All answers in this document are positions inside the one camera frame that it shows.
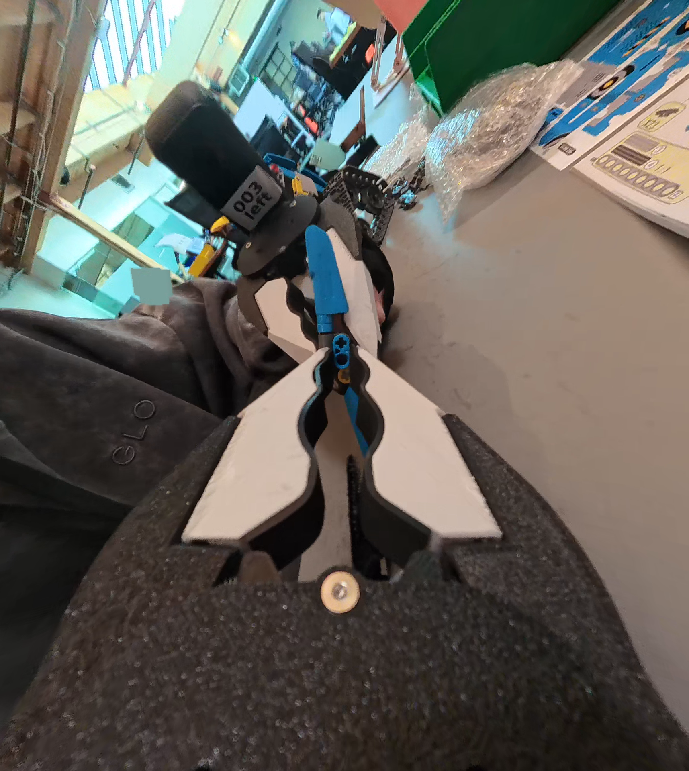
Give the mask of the small blue beam assembly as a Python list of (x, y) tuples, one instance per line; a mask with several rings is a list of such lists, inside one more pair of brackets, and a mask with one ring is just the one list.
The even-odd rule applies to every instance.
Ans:
[(305, 230), (307, 264), (313, 283), (313, 303), (319, 341), (330, 347), (339, 371), (350, 367), (350, 334), (343, 320), (348, 299), (330, 236), (319, 226)]

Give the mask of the large green bin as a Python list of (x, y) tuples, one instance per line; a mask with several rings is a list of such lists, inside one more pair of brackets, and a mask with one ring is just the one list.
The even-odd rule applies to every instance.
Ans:
[(616, 1), (430, 1), (402, 33), (417, 90), (444, 116), (472, 87), (522, 64), (546, 65)]

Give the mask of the clear plastic bag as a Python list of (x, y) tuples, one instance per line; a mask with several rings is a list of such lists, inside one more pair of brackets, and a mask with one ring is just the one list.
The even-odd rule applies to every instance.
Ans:
[(432, 111), (420, 110), (400, 125), (396, 135), (374, 153), (364, 170), (389, 184), (409, 178), (425, 156), (435, 124)]
[(466, 191), (489, 184), (530, 147), (582, 71), (571, 59), (504, 69), (471, 88), (440, 120), (425, 148), (425, 178), (444, 225)]

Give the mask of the person's dark clothing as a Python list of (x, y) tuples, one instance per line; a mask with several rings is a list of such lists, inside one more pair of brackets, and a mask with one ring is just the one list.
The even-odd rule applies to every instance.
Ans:
[(0, 557), (89, 554), (232, 417), (135, 377), (117, 321), (0, 309)]

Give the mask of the instruction booklet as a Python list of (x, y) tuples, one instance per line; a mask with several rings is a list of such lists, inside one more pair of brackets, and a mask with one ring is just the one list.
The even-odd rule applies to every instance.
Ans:
[(625, 207), (689, 238), (689, 73), (576, 169)]

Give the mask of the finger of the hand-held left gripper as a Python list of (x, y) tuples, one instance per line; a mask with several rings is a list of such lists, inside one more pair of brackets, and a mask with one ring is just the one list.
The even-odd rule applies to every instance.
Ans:
[(378, 358), (382, 336), (376, 291), (368, 267), (353, 256), (335, 230), (329, 230), (327, 235), (348, 303), (343, 320), (359, 346)]
[(317, 333), (304, 330), (303, 309), (293, 304), (303, 297), (286, 278), (263, 284), (256, 292), (256, 304), (266, 326), (266, 337), (296, 363), (316, 353)]

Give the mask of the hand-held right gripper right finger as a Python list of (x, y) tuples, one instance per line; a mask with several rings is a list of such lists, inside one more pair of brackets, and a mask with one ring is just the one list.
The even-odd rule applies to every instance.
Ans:
[(366, 349), (358, 349), (358, 421), (369, 444), (361, 522), (371, 544), (500, 539), (446, 414)]

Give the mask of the blue sticker sheet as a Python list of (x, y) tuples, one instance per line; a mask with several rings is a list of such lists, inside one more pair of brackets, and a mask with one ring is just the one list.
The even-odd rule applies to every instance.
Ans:
[(689, 75), (689, 1), (644, 2), (578, 64), (531, 145), (554, 168), (581, 158)]

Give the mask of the red bin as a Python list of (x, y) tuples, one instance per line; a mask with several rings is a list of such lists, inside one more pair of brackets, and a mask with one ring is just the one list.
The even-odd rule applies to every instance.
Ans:
[(381, 14), (386, 17), (388, 22), (399, 32), (403, 33), (409, 24), (417, 17), (419, 12), (425, 7), (427, 1), (421, 0), (396, 0), (396, 1), (374, 1)]

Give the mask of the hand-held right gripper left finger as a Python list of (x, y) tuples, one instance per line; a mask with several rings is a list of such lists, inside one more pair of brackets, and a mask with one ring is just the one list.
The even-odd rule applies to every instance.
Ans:
[(319, 480), (303, 421), (323, 398), (320, 349), (238, 417), (235, 431), (183, 532), (182, 542), (245, 546), (300, 512)]

